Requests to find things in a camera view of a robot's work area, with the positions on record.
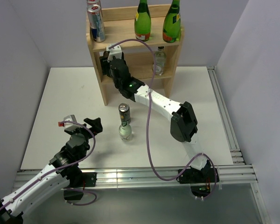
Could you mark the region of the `green glass bottle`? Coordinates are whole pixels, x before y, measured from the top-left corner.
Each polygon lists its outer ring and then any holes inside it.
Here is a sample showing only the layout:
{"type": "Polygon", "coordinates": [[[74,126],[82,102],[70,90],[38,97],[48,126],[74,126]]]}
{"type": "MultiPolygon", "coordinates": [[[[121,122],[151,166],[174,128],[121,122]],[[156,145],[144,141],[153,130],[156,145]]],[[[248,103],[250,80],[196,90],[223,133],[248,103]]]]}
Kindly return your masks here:
{"type": "Polygon", "coordinates": [[[162,38],[172,43],[179,39],[181,34],[180,1],[173,0],[163,23],[162,38]]]}
{"type": "Polygon", "coordinates": [[[135,37],[142,41],[148,41],[151,34],[151,16],[147,0],[140,0],[134,19],[135,37]]]}

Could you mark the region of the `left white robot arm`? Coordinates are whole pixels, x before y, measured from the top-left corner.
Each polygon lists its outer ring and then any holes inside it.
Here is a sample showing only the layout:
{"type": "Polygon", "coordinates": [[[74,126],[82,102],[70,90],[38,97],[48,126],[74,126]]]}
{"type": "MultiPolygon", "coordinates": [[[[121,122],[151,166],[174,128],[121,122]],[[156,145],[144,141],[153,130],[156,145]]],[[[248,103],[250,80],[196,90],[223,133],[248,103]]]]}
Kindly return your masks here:
{"type": "Polygon", "coordinates": [[[95,140],[103,131],[101,119],[85,118],[80,124],[74,115],[69,115],[58,125],[70,139],[31,180],[0,198],[0,224],[22,224],[25,215],[59,190],[83,186],[85,176],[79,163],[93,152],[95,145],[90,145],[89,140],[95,140]]]}

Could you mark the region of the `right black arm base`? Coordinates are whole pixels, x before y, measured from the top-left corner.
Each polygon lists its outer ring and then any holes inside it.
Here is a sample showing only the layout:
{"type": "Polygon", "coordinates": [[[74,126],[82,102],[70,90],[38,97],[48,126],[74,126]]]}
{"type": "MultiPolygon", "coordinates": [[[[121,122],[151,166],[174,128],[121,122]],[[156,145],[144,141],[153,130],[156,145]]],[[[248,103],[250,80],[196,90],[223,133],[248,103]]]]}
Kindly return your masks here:
{"type": "Polygon", "coordinates": [[[194,198],[201,201],[211,195],[212,188],[215,188],[220,181],[217,169],[213,167],[205,167],[201,170],[186,169],[176,180],[180,184],[190,184],[194,198]]]}

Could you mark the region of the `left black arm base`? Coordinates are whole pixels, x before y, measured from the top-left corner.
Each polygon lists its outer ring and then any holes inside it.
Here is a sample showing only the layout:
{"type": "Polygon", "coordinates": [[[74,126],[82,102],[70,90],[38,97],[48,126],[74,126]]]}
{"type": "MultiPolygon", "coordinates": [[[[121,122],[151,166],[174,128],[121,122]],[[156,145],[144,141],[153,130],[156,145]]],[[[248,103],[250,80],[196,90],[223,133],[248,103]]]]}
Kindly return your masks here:
{"type": "Polygon", "coordinates": [[[63,189],[63,197],[66,203],[71,206],[87,206],[93,204],[97,200],[97,194],[87,187],[95,187],[97,180],[97,172],[81,173],[77,179],[63,189]],[[83,196],[92,195],[93,199],[87,203],[78,203],[83,196]]]}

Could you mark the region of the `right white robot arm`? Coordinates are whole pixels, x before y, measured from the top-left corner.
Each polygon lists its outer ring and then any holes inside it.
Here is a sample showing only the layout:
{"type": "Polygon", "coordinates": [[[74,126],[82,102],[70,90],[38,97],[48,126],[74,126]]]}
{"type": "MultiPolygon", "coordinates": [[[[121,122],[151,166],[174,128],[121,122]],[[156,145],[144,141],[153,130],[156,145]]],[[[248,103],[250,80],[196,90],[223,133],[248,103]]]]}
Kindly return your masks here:
{"type": "Polygon", "coordinates": [[[150,111],[156,111],[170,122],[171,136],[183,144],[191,157],[191,163],[179,171],[179,175],[189,171],[192,179],[203,182],[210,174],[211,162],[199,142],[198,121],[192,105],[173,101],[132,77],[123,53],[116,56],[105,51],[99,59],[103,74],[112,79],[123,97],[147,106],[150,111]]]}

